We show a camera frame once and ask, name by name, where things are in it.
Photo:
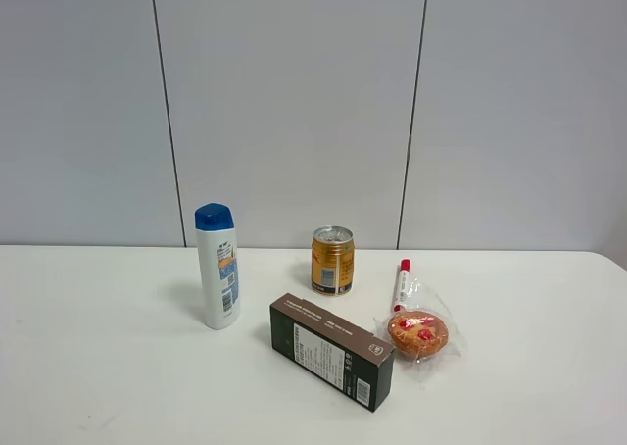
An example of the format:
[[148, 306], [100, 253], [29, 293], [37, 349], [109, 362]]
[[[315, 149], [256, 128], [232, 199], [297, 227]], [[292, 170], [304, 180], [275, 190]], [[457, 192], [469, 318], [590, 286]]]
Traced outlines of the fruit tart pastry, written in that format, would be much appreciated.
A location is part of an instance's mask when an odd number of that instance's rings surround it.
[[395, 360], [423, 382], [461, 360], [467, 342], [437, 291], [410, 275], [406, 307], [374, 320], [376, 334], [395, 347]]

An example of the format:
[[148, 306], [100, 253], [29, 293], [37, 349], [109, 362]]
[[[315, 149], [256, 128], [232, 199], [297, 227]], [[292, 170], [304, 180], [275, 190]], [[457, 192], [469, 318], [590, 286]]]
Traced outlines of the gold drink can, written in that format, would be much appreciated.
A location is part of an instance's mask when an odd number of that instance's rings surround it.
[[313, 233], [311, 285], [327, 296], [342, 296], [353, 286], [355, 243], [350, 230], [337, 225]]

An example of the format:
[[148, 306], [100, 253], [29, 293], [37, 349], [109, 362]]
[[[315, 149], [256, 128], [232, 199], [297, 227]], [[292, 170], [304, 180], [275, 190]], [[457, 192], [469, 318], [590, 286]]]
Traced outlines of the white shampoo bottle blue cap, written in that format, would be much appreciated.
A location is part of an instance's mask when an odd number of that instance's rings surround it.
[[195, 228], [207, 327], [221, 330], [240, 313], [237, 241], [229, 208], [209, 203], [195, 211]]

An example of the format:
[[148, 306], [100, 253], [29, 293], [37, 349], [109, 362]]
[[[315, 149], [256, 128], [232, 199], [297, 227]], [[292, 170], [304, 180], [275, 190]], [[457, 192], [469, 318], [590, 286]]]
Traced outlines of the red and white marker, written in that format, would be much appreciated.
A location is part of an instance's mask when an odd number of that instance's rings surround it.
[[410, 264], [410, 259], [402, 259], [400, 262], [394, 290], [393, 313], [403, 310], [407, 305], [410, 294]]

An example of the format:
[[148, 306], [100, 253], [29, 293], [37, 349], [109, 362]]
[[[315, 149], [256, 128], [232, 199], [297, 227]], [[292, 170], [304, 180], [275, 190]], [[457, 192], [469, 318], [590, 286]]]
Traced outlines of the brown rectangular carton box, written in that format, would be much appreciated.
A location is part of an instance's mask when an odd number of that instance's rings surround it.
[[320, 306], [286, 293], [269, 306], [271, 346], [374, 412], [388, 397], [395, 347]]

